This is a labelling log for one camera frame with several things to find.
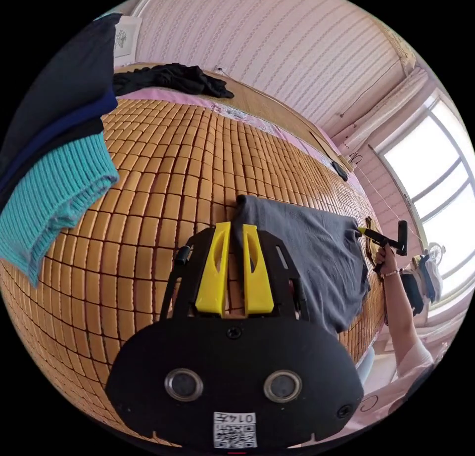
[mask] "bracelet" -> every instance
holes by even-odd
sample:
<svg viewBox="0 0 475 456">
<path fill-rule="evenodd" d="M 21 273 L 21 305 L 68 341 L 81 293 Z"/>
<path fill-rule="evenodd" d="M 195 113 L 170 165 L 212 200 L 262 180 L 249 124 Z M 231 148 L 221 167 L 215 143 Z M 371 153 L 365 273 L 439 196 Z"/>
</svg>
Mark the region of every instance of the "bracelet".
<svg viewBox="0 0 475 456">
<path fill-rule="evenodd" d="M 399 270 L 394 270 L 394 271 L 391 272 L 391 273 L 384 273 L 384 274 L 382 274 L 381 276 L 382 276 L 383 278 L 386 278 L 387 276 L 391 276 L 391 275 L 396 274 L 396 273 L 399 273 Z"/>
</svg>

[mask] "circular sensor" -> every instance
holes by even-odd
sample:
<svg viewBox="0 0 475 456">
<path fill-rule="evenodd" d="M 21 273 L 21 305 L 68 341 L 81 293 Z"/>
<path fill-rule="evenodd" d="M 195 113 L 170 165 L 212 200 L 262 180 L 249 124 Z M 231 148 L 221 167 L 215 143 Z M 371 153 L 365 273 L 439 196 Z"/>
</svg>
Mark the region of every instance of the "circular sensor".
<svg viewBox="0 0 475 456">
<path fill-rule="evenodd" d="M 271 373 L 264 382 L 264 394 L 275 403 L 286 403 L 295 400 L 302 390 L 302 380 L 290 370 L 277 370 Z"/>
<path fill-rule="evenodd" d="M 202 394 L 203 382 L 192 370 L 177 368 L 165 377 L 165 390 L 179 402 L 192 402 Z"/>
</svg>

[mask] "white sleeve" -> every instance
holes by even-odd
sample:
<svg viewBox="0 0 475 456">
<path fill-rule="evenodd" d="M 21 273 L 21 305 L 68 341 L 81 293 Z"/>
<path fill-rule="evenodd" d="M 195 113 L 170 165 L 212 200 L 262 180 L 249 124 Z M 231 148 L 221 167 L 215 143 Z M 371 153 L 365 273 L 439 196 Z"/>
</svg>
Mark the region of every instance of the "white sleeve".
<svg viewBox="0 0 475 456">
<path fill-rule="evenodd" d="M 423 365 L 430 365 L 433 364 L 433 362 L 432 355 L 424 347 L 421 340 L 417 338 L 417 342 L 412 346 L 399 364 L 399 367 L 397 368 L 397 376 L 398 378 L 403 377 L 412 369 Z"/>
</svg>

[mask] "teal knit sweater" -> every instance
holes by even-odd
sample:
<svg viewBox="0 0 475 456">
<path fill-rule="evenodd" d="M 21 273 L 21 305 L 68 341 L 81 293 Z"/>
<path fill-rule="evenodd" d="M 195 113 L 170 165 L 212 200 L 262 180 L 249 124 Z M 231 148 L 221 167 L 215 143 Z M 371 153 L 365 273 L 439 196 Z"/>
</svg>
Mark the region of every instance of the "teal knit sweater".
<svg viewBox="0 0 475 456">
<path fill-rule="evenodd" d="M 61 229 L 75 227 L 118 180 L 102 134 L 43 156 L 0 214 L 0 259 L 15 265 L 36 286 L 43 258 Z"/>
</svg>

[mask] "person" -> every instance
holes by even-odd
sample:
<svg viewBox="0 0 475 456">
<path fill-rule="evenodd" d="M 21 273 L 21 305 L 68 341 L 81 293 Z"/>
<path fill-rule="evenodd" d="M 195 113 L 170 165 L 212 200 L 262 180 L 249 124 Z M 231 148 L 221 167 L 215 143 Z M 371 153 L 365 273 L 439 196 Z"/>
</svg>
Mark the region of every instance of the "person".
<svg viewBox="0 0 475 456">
<path fill-rule="evenodd" d="M 396 357 L 397 378 L 388 385 L 366 394 L 355 414 L 337 434 L 321 441 L 314 440 L 301 446 L 320 444 L 342 438 L 377 423 L 404 403 L 408 392 L 413 392 L 423 374 L 434 367 L 434 359 L 424 347 L 414 326 L 412 308 L 407 298 L 396 257 L 389 245 L 380 248 L 377 263 L 382 264 L 389 334 Z M 441 359 L 439 354 L 436 363 Z"/>
</svg>

